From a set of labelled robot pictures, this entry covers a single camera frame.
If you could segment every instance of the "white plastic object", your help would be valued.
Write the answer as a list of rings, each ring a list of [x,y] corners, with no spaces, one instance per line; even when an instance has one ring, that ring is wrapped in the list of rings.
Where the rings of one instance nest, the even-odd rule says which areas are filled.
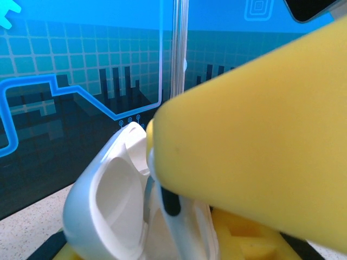
[[[67,242],[85,260],[177,260],[155,185],[148,223],[143,219],[146,132],[131,122],[119,130],[75,182],[63,209]],[[195,208],[210,230],[209,251],[218,252],[207,205]]]

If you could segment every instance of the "yellow foam piece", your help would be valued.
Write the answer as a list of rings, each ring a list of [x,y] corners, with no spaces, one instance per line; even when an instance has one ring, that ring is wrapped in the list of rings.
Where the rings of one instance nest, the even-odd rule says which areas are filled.
[[[221,260],[301,260],[281,234],[256,222],[214,209]]]
[[[148,158],[153,147],[153,119],[147,124],[146,134],[146,158]]]
[[[347,17],[166,102],[157,177],[347,253]]]
[[[63,248],[55,255],[53,260],[82,260],[69,244],[65,244]]]

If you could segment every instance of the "white countertop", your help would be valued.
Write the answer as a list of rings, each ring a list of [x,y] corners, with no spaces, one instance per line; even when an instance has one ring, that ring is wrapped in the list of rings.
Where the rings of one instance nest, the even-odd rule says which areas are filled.
[[[0,259],[27,259],[51,235],[62,228],[62,210],[71,186],[0,221]],[[326,260],[347,260],[347,256],[311,245]]]

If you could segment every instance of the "black plastic piece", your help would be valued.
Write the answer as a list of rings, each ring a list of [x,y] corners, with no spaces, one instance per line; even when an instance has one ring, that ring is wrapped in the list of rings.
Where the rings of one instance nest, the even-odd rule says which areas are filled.
[[[63,232],[52,235],[27,260],[52,260],[66,244]]]
[[[177,194],[168,191],[162,187],[164,209],[172,217],[177,216],[181,212],[181,204]]]
[[[312,18],[315,18],[324,11],[327,11],[329,7],[338,3],[339,0],[285,0],[287,6],[292,14],[293,18],[298,22],[308,22]]]
[[[302,260],[324,260],[307,241],[281,233],[284,240],[295,250]]]

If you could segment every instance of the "display screen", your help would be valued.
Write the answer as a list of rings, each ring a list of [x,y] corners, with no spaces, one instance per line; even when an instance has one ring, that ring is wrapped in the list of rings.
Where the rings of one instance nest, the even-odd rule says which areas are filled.
[[[162,0],[3,2],[0,220],[75,182],[122,126],[146,128],[172,37]]]
[[[289,10],[298,22],[308,22],[340,0],[285,0]]]

